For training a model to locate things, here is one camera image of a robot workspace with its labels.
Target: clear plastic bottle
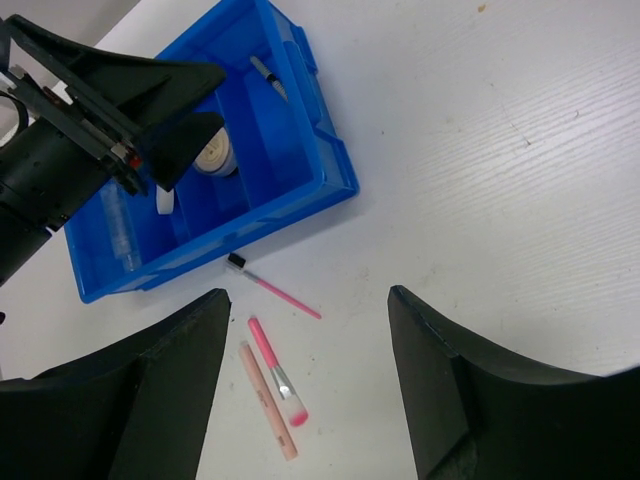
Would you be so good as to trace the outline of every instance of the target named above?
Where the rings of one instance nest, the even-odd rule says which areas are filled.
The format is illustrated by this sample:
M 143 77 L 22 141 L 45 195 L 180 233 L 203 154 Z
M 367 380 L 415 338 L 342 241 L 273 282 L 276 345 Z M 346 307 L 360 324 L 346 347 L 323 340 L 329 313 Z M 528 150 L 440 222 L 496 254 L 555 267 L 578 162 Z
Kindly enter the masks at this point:
M 125 192 L 114 182 L 107 183 L 100 190 L 113 254 L 122 260 L 125 271 L 133 272 L 142 266 L 142 259 L 124 195 Z

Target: blue tray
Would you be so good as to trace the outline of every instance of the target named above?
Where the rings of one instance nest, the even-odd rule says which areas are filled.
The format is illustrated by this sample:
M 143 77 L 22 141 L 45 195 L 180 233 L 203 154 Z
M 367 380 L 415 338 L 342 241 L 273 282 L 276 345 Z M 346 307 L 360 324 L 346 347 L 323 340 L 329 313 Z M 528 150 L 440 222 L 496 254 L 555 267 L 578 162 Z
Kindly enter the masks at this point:
M 260 58 L 284 84 L 286 103 L 249 62 Z M 126 272 L 113 255 L 99 195 L 65 227 L 80 297 L 149 290 L 358 193 L 316 80 L 304 30 L 267 0 L 222 0 L 159 56 L 214 62 L 226 82 L 198 109 L 225 121 L 238 174 L 191 168 L 176 186 L 172 215 L 155 195 L 128 197 L 143 266 Z

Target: pink brush handle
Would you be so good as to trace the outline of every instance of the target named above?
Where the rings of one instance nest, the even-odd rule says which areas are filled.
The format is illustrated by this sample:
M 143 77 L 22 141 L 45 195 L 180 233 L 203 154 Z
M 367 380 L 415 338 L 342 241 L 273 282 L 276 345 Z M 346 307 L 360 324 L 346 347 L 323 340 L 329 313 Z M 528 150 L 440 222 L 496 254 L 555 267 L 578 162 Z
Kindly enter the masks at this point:
M 280 290 L 277 287 L 274 287 L 273 285 L 271 285 L 270 283 L 262 280 L 261 278 L 255 277 L 255 282 L 260 285 L 262 288 L 266 288 L 267 290 L 269 290 L 271 293 L 273 293 L 274 295 L 277 295 L 278 297 L 280 297 L 281 299 L 283 299 L 285 302 L 290 303 L 291 305 L 293 305 L 294 307 L 298 307 L 300 310 L 302 310 L 305 313 L 308 313 L 309 315 L 311 315 L 313 318 L 317 318 L 318 320 L 320 320 L 322 318 L 322 315 L 320 315 L 318 312 L 316 312 L 315 310 L 310 309 L 309 307 L 307 307 L 304 303 L 299 302 L 298 300 L 296 300 L 295 298 L 293 298 L 290 295 L 287 295 L 286 293 L 284 293 L 282 290 Z
M 256 317 L 251 317 L 248 323 L 249 330 L 251 330 L 253 338 L 256 339 L 256 343 L 258 344 L 260 352 L 262 352 L 262 356 L 264 357 L 264 361 L 267 363 L 267 367 L 277 367 L 278 359 L 276 358 L 276 354 L 273 353 L 273 349 L 271 348 L 269 340 L 267 340 L 267 336 L 264 334 L 264 330 L 262 330 L 262 325 L 260 325 L 260 322 Z

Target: table surface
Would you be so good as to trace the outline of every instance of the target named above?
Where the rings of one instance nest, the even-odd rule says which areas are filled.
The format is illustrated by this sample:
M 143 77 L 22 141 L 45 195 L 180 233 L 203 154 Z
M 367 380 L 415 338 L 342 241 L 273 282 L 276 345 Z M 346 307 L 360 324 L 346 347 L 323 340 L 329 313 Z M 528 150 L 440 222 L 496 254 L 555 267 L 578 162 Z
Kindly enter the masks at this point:
M 83 305 L 58 234 L 0 290 L 6 378 L 226 288 L 234 321 L 199 478 L 409 479 L 392 285 L 544 362 L 596 374 L 640 363 L 637 0 L 275 3 L 307 31 L 362 194 L 243 253 L 324 319 L 219 261 Z M 142 0 L 99 46 L 153 56 L 211 5 Z M 311 412 L 290 463 L 237 357 L 254 313 Z

